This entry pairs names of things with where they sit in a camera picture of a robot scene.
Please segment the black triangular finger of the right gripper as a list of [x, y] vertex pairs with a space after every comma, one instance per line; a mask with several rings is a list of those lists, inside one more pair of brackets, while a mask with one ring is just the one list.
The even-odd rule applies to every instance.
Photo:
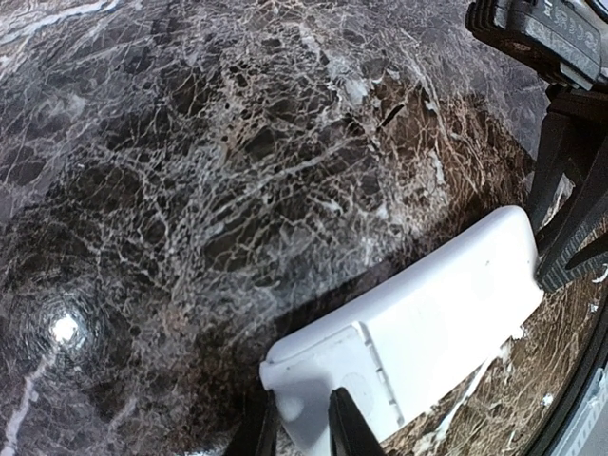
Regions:
[[607, 263], [605, 234], [582, 243], [607, 217], [607, 95], [549, 89], [527, 215], [547, 292]]

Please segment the left gripper black triangular left finger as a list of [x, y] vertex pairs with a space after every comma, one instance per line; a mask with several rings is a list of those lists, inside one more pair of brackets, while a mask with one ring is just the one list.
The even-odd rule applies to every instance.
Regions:
[[278, 427], [276, 398], [272, 390], [255, 393], [246, 403], [227, 456], [275, 456]]

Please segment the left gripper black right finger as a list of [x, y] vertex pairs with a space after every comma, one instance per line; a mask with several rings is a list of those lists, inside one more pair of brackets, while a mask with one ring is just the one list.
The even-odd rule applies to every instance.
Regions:
[[332, 456], [385, 455], [383, 448], [345, 388], [341, 387], [332, 391], [328, 415]]

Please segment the white battery cover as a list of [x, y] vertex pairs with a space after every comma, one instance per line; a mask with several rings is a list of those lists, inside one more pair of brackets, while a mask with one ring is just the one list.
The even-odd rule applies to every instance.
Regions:
[[347, 390], [380, 442], [405, 424], [378, 351], [359, 322], [295, 354], [283, 358], [268, 354], [259, 374], [263, 387], [275, 394], [282, 426], [304, 455], [330, 453], [333, 390]]

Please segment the white remote control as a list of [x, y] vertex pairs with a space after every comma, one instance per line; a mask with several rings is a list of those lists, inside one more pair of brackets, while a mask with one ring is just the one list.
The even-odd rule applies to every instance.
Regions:
[[537, 309], [543, 292], [536, 263], [527, 214], [515, 205], [496, 209], [402, 272], [278, 340], [267, 355], [295, 354], [361, 323], [388, 374], [403, 428], [495, 355]]

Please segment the black curved front rail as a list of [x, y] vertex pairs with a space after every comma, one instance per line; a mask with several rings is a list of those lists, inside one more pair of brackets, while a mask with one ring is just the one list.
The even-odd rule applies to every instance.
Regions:
[[590, 305], [591, 331], [561, 389], [540, 400], [544, 418], [524, 455], [607, 453], [607, 300]]

